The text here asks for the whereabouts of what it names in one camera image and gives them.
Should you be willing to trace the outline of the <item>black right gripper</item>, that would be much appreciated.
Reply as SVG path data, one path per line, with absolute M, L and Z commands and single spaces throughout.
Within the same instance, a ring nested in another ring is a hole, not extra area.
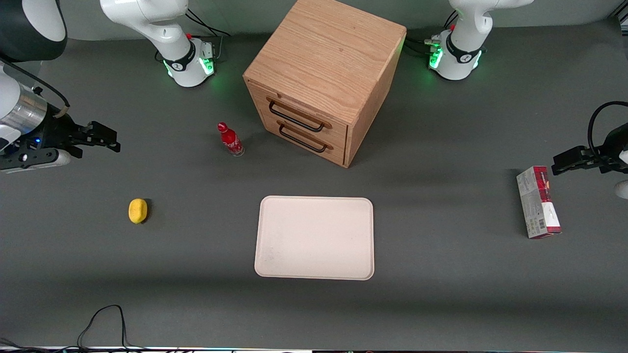
M 45 118 L 35 130 L 22 137 L 22 145 L 30 150 L 57 149 L 74 158 L 82 157 L 80 146 L 104 147 L 116 153 L 121 150 L 115 130 L 96 121 L 89 122 L 87 127 L 81 126 L 68 115 Z

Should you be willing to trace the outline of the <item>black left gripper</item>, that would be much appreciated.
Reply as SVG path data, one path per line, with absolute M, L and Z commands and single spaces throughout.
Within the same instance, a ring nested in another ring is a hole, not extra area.
M 596 147 L 601 164 L 597 162 L 590 148 L 578 146 L 555 155 L 552 174 L 558 176 L 575 170 L 589 170 L 599 168 L 601 174 L 611 171 L 628 173 L 627 164 L 628 125 L 623 124 L 606 136 L 604 142 Z

